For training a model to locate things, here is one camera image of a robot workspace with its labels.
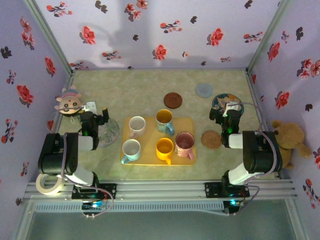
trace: yellow tray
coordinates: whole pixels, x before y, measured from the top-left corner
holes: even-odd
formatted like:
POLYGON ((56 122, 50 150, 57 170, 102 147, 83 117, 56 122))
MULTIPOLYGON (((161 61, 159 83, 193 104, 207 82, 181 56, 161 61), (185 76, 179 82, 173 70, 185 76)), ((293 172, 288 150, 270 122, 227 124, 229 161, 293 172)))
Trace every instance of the yellow tray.
MULTIPOLYGON (((129 139, 130 128, 129 120, 131 117, 128 117, 124 121, 124 128, 122 134, 122 144, 129 139)), ((161 138, 169 138, 172 140, 174 147, 176 146, 176 136, 181 132, 189 132, 195 136, 195 127, 194 121, 189 117, 177 117, 172 121, 174 127, 174 136, 170 136, 166 133, 161 133, 157 130, 156 118, 155 117, 143 117, 145 119, 145 134, 136 138, 141 145, 141 156, 137 161, 131 161, 126 165, 153 165, 153 166, 168 166, 166 161, 160 160, 156 155, 156 144, 157 141, 161 138)), ((196 155, 196 145, 192 148, 194 159, 190 160, 187 157, 179 157, 173 150, 171 165, 170 166, 190 166, 197 161, 196 155)), ((124 153, 120 154, 120 161, 124 157, 124 153)))

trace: pink stuffed animal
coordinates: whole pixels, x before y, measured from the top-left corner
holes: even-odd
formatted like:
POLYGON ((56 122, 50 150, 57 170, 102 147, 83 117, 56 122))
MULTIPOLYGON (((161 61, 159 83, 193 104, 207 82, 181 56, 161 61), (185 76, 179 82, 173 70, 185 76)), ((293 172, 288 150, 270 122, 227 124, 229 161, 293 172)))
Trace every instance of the pink stuffed animal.
POLYGON ((56 110, 62 109, 59 112, 63 115, 70 115, 72 116, 81 108, 79 109, 67 109, 67 108, 78 108, 82 107, 82 103, 80 101, 81 94, 76 90, 75 86, 71 86, 69 89, 63 88, 62 89, 62 96, 57 97, 56 100, 60 102, 59 105, 54 106, 56 110))

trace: tape roll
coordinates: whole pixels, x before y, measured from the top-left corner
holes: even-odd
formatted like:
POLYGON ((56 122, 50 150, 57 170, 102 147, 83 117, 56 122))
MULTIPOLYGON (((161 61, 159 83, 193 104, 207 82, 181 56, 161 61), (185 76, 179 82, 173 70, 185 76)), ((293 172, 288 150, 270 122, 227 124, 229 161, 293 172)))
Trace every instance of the tape roll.
POLYGON ((61 177, 58 177, 53 187, 46 188, 45 182, 48 176, 48 174, 39 174, 35 181, 35 187, 42 194, 54 195, 63 188, 65 185, 65 180, 63 180, 61 177))

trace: blue mug handle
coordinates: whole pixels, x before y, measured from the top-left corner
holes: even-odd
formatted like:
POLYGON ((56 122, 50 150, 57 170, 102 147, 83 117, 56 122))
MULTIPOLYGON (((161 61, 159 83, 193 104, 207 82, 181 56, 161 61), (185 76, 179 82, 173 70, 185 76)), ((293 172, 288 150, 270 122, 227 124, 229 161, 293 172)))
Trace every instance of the blue mug handle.
POLYGON ((169 134, 170 136, 175 135, 175 129, 174 129, 174 126, 172 126, 171 123, 169 123, 166 127, 169 129, 168 134, 169 134))
POLYGON ((126 155, 124 155, 124 157, 123 157, 122 160, 121 160, 121 163, 122 163, 122 164, 127 164, 127 163, 129 163, 129 162, 131 162, 130 159, 129 159, 126 155))

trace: plush toy head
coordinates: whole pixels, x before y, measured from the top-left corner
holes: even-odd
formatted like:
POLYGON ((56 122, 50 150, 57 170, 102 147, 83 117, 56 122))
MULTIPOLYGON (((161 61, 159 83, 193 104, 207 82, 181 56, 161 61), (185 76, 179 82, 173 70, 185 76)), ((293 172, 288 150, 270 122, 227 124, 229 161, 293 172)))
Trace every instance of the plush toy head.
POLYGON ((71 86, 70 89, 63 88, 62 96, 57 97, 56 100, 60 102, 59 106, 56 105, 54 108, 60 110, 59 112, 65 116, 72 116, 77 113, 80 109, 66 109, 66 108, 78 108, 82 106, 80 101, 81 94, 78 93, 75 86, 71 86))
POLYGON ((276 142, 282 157, 282 167, 292 169, 290 163, 292 149, 297 148, 301 157, 307 158, 311 155, 311 150, 303 144, 305 133, 302 128, 294 122, 272 121, 276 142))

